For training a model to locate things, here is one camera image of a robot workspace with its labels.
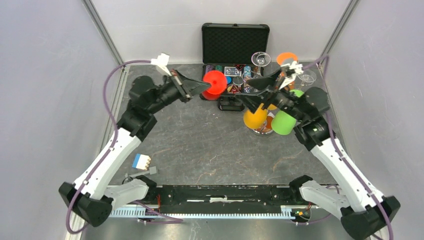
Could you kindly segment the red wine glass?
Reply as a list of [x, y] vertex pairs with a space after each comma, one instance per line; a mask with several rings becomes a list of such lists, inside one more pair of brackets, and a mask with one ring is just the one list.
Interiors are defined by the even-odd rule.
[[212, 70], [206, 73], [203, 76], [202, 81], [210, 84], [210, 87], [201, 93], [202, 96], [209, 101], [218, 99], [227, 89], [226, 76], [217, 70]]

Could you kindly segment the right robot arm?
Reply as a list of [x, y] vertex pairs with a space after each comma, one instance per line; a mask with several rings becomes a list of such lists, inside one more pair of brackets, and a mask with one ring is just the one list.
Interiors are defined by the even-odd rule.
[[327, 92], [310, 87], [302, 95], [286, 90], [285, 81], [277, 71], [254, 78], [248, 84], [254, 92], [237, 93], [235, 97], [251, 112], [274, 105], [298, 121], [294, 128], [297, 140], [330, 172], [343, 193], [330, 190], [304, 175], [290, 182], [289, 199], [295, 204], [304, 201], [318, 205], [340, 220], [344, 230], [355, 240], [375, 236], [387, 229], [394, 238], [392, 220], [401, 205], [394, 196], [385, 196], [354, 164], [336, 137], [329, 118]]

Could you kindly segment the yellow wine glass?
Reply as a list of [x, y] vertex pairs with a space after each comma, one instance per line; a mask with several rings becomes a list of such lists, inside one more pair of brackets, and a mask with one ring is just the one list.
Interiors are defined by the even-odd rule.
[[274, 119], [274, 115], [271, 115], [271, 111], [276, 110], [275, 105], [271, 105], [267, 110], [258, 109], [255, 113], [252, 113], [250, 110], [247, 110], [243, 114], [243, 122], [245, 126], [252, 130], [264, 130], [271, 129], [271, 122]]

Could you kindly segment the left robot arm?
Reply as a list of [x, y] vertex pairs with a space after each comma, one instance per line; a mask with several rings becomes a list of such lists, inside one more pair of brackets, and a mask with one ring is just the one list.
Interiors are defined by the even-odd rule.
[[177, 70], [163, 76], [163, 83], [156, 85], [149, 76], [137, 77], [129, 92], [130, 100], [119, 120], [112, 116], [114, 132], [100, 154], [73, 183], [64, 182], [59, 194], [67, 206], [66, 227], [71, 227], [71, 214], [76, 214], [93, 227], [98, 227], [112, 211], [126, 204], [142, 200], [153, 203], [157, 198], [154, 183], [136, 178], [114, 188], [108, 184], [125, 159], [148, 136], [157, 123], [154, 114], [180, 100], [188, 102], [193, 96], [213, 89], [220, 79], [205, 75], [195, 80]]

